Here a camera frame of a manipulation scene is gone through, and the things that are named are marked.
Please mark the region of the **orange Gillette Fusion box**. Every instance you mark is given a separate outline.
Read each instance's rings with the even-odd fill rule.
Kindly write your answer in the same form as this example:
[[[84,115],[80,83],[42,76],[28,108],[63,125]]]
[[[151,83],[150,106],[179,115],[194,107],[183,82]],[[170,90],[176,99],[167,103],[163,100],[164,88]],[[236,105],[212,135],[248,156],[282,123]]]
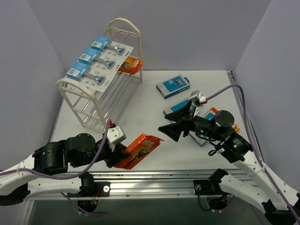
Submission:
[[[128,56],[120,66],[119,71],[134,75],[141,69],[142,65],[143,60]]]

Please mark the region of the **blue Gillette razor blister pack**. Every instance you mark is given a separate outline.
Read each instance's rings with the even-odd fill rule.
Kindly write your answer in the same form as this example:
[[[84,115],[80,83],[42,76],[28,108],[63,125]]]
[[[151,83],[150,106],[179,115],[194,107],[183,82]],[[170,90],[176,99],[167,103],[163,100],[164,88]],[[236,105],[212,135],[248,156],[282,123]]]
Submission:
[[[90,45],[92,49],[98,50],[104,53],[106,50],[111,50],[117,53],[119,56],[128,56],[134,49],[129,45],[123,45],[112,41],[109,37],[98,36]]]

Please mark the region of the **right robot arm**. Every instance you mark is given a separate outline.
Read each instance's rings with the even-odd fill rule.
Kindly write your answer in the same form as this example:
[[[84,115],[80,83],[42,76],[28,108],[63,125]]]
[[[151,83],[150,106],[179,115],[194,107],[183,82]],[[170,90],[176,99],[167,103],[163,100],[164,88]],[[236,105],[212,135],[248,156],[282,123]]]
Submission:
[[[233,115],[220,110],[211,119],[206,119],[190,110],[191,104],[192,101],[189,101],[183,108],[167,114],[165,118],[172,123],[158,130],[176,142],[190,132],[207,137],[215,148],[213,154],[223,156],[256,184],[249,185],[229,172],[217,169],[208,178],[209,190],[215,194],[222,192],[242,199],[262,212],[273,225],[299,223],[299,191],[287,185],[255,155],[251,144],[233,128]]]

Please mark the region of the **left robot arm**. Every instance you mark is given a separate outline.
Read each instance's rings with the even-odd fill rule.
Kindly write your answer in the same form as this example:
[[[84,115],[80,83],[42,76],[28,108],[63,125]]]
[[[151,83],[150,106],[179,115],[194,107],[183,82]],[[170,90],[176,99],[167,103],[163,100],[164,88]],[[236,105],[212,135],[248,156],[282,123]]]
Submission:
[[[66,140],[49,142],[25,160],[0,173],[0,204],[15,205],[31,196],[70,193],[92,197],[97,193],[93,176],[88,173],[98,161],[111,168],[128,158],[125,137],[104,135],[99,141],[87,133]]]

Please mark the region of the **cream metal-rod shelf rack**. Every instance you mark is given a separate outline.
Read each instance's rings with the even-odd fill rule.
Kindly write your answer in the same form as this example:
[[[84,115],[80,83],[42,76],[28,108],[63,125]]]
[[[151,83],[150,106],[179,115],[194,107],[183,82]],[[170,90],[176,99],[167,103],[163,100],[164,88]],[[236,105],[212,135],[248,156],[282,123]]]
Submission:
[[[96,37],[56,82],[64,103],[80,125],[103,132],[116,122],[143,81],[140,30],[128,19],[116,18]]]

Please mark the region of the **lower blue Harry's box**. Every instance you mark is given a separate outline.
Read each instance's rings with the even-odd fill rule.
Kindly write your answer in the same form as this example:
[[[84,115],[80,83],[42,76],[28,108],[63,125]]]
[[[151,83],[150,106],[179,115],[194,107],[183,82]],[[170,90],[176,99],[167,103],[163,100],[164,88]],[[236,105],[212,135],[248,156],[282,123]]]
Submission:
[[[163,110],[163,114],[164,114],[164,115],[167,115],[167,114],[170,114],[170,113],[172,113],[172,112],[175,112],[175,111],[177,111],[177,110],[183,108],[188,102],[189,102],[189,99],[188,99],[188,98],[183,99],[183,100],[181,100],[181,101],[175,103],[174,105],[165,108],[165,109]]]

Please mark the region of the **blue harry's box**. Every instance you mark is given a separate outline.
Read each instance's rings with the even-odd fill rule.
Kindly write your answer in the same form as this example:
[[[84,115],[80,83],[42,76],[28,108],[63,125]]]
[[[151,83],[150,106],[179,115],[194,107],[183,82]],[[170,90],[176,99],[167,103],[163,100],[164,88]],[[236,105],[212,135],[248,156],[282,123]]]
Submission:
[[[165,109],[163,110],[163,114],[164,114],[164,115],[167,115],[167,114],[170,114],[170,113],[172,113],[172,112],[175,112],[175,111],[177,111],[177,110],[183,108],[188,102],[189,102],[189,99],[188,99],[188,98],[183,99],[183,100],[181,100],[181,101],[175,103],[174,105],[165,108]]]
[[[182,75],[177,75],[156,84],[156,89],[163,99],[168,99],[190,88],[190,81]]]
[[[203,117],[205,119],[211,120],[214,117],[215,113],[211,110],[207,111]],[[200,146],[203,146],[207,141],[205,139],[208,139],[206,136],[201,136],[201,138],[197,137],[195,133],[189,133],[189,136]]]

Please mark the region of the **upper blue Harry's box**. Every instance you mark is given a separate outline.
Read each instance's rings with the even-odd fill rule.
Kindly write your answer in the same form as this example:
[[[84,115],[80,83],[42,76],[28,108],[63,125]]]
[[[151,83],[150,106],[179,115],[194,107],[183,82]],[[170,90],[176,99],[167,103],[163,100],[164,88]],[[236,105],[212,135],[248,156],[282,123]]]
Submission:
[[[156,84],[156,89],[163,99],[168,99],[190,88],[190,81],[182,75],[177,75]]]

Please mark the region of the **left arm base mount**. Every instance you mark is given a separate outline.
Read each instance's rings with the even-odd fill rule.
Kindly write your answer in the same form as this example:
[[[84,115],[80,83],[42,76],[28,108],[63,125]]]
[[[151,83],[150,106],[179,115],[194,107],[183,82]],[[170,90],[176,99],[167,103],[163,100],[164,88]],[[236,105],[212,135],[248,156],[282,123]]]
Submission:
[[[110,185],[108,181],[96,181],[92,187],[92,190],[80,191],[77,194],[67,193],[70,198],[80,198],[80,197],[109,197],[110,196]]]

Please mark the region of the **aluminium rail frame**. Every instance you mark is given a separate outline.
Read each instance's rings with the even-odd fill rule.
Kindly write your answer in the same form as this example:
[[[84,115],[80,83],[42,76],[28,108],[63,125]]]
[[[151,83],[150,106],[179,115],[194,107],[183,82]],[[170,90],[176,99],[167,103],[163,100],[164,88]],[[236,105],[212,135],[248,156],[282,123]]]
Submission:
[[[190,80],[190,90],[163,99],[156,84],[177,74],[178,71],[145,71],[142,82],[130,84],[134,89],[130,100],[116,101],[111,117],[127,135],[125,145],[142,133],[160,137],[163,141],[132,170],[108,168],[104,162],[92,166],[90,172],[97,181],[110,182],[111,198],[191,197],[194,195],[193,181],[209,177],[218,168],[253,185],[244,172],[221,155],[210,157],[210,145],[199,146],[190,137],[174,142],[158,131],[158,127],[167,124],[163,115],[166,107],[188,97],[191,91],[200,90],[210,96],[231,84],[225,70],[181,71],[180,74]]]

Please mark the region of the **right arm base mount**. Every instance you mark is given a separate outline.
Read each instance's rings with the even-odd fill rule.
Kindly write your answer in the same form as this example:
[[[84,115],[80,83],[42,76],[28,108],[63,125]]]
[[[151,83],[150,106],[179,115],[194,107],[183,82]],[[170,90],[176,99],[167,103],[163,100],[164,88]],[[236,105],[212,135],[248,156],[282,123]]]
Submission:
[[[208,180],[194,180],[194,191],[196,195],[223,195],[224,192],[211,184]]]

